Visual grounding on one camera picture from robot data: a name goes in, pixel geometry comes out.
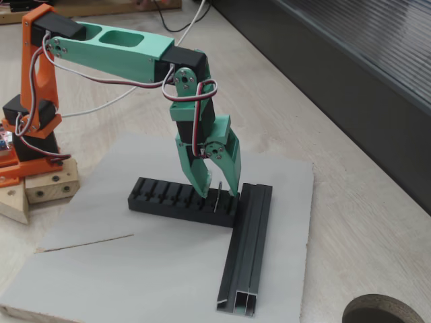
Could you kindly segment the person's hand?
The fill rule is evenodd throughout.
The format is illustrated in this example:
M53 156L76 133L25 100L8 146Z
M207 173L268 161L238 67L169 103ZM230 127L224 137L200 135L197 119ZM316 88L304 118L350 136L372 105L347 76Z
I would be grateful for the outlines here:
M150 3L153 3L153 0L132 0L135 8L138 10L147 9L150 6ZM160 0L160 3L169 4L170 0Z

